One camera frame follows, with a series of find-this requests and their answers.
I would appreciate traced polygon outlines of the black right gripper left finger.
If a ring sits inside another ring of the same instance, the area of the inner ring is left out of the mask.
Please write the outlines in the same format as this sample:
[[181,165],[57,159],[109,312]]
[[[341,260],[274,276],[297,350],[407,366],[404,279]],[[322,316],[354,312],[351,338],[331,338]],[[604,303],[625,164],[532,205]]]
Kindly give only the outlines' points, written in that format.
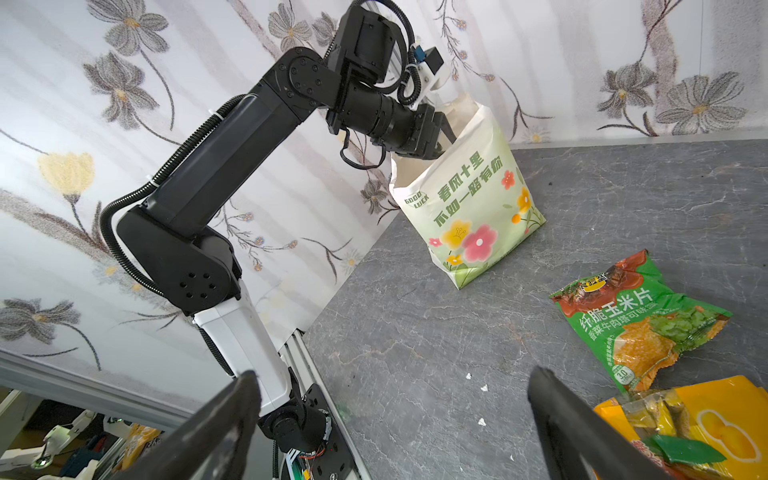
[[118,479],[242,479],[262,397],[258,376],[240,374]]

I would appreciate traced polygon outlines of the yellow snack bag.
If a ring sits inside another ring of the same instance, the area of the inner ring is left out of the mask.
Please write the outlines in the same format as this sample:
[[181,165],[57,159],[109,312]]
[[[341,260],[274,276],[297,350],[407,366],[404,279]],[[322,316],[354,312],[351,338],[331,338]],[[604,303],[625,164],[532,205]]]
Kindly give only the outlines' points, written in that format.
[[675,479],[767,477],[767,391],[744,376],[612,398],[594,411]]

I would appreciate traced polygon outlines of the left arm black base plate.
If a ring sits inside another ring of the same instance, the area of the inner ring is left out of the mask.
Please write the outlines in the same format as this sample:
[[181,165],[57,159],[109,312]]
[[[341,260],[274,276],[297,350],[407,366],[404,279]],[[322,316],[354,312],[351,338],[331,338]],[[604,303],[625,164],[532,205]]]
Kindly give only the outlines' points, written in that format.
[[357,466],[341,423],[317,383],[276,411],[267,428],[283,452],[282,479],[355,479]]

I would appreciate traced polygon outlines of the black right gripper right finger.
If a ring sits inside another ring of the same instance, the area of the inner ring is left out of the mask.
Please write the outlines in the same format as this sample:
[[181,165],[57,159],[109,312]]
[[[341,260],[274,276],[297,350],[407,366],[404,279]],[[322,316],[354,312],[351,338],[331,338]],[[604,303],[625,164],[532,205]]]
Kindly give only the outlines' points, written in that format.
[[527,397],[551,479],[668,479],[654,464],[601,419],[555,374],[531,371]]

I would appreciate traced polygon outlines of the white floral paper bag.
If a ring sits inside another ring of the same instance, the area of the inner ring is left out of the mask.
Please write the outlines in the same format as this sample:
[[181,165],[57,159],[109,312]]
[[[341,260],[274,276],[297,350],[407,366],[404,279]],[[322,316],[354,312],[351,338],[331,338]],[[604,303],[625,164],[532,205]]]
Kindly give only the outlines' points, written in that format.
[[392,158],[389,190],[456,288],[546,222],[491,109],[464,94],[444,105],[457,139],[436,160]]

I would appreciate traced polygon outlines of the green corn chips packet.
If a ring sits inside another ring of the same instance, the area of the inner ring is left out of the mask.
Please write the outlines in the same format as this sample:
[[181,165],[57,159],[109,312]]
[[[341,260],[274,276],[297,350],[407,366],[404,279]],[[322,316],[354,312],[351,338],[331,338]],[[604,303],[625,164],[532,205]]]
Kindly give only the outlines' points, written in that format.
[[550,295],[617,388],[642,392],[658,372],[708,343],[732,313],[669,288],[648,250]]

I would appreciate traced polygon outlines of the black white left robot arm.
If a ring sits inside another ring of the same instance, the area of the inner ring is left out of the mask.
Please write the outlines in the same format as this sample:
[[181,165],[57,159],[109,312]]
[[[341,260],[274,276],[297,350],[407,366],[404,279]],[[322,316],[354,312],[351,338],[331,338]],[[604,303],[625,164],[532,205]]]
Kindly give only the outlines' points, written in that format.
[[141,286],[192,318],[231,377],[253,371],[258,424],[286,453],[323,450],[329,413],[305,400],[259,319],[230,241],[211,221],[244,182],[314,111],[333,134],[358,132],[383,154],[437,159],[456,139],[426,101],[444,61],[422,48],[405,13],[394,19],[353,2],[327,51],[284,53],[246,94],[228,100],[139,189],[99,217],[103,240]]

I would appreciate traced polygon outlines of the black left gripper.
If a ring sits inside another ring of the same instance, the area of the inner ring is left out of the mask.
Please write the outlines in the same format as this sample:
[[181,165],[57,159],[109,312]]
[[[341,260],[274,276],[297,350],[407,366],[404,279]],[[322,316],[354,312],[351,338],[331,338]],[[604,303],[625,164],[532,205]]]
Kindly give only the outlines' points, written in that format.
[[432,105],[398,107],[389,129],[389,150],[399,156],[436,160],[456,142],[447,116]]

